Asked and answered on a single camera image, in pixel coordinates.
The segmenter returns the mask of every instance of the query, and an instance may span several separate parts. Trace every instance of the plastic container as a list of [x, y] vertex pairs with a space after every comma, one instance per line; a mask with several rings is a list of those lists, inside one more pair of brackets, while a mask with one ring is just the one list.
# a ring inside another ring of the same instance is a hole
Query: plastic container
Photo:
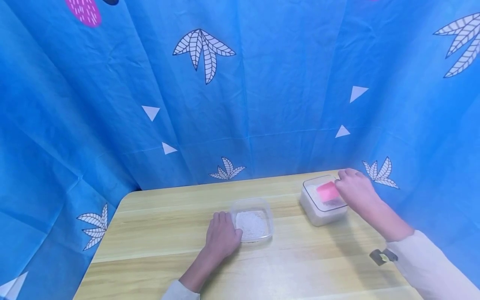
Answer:
[[337, 221], [347, 213], [348, 206], [340, 196], [328, 202], [322, 202], [317, 188], [331, 181], [335, 181], [335, 177], [326, 175], [306, 180], [303, 183], [300, 205], [314, 226]]
[[[273, 236], [273, 215], [270, 205], [262, 198], [244, 199], [235, 202], [230, 209], [235, 229], [243, 229], [242, 243], [255, 243]], [[245, 225], [256, 225], [247, 228]]]

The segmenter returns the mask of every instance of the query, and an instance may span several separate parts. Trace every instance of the right hand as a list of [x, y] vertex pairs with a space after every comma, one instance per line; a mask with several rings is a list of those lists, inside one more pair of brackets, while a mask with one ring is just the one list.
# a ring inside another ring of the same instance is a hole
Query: right hand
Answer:
[[383, 201], [365, 175], [360, 171], [347, 168], [338, 172], [340, 180], [335, 181], [335, 186], [343, 200], [359, 215], [367, 212], [372, 205]]
[[214, 213], [207, 230], [204, 251], [220, 264], [240, 246], [242, 230], [233, 226], [232, 215], [226, 212]]

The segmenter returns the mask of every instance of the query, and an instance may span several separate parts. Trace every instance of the white sleeve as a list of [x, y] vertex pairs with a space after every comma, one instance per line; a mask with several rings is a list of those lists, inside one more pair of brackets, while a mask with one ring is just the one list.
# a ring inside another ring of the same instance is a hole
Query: white sleeve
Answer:
[[162, 300], [200, 300], [200, 294], [192, 292], [184, 287], [178, 280], [175, 280], [170, 287], [168, 287]]
[[420, 231], [387, 243], [396, 267], [426, 300], [479, 300], [480, 290]]

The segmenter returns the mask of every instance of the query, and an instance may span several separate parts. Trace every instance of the table surface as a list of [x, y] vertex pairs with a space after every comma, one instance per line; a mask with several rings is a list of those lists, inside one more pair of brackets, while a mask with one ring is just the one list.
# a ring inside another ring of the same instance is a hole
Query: table surface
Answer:
[[262, 197], [274, 216], [269, 242], [243, 244], [207, 282], [202, 300], [420, 299], [392, 263], [370, 258], [384, 240], [349, 210], [312, 226], [299, 205], [303, 181], [317, 172], [132, 192], [108, 227], [75, 300], [159, 300], [205, 243], [213, 212]]

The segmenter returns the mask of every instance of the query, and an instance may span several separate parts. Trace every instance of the blue curtain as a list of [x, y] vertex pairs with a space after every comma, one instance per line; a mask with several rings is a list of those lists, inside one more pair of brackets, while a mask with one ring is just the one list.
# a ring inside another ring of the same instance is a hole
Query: blue curtain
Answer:
[[131, 191], [344, 167], [480, 286], [479, 30], [477, 0], [0, 0], [0, 299], [71, 299]]

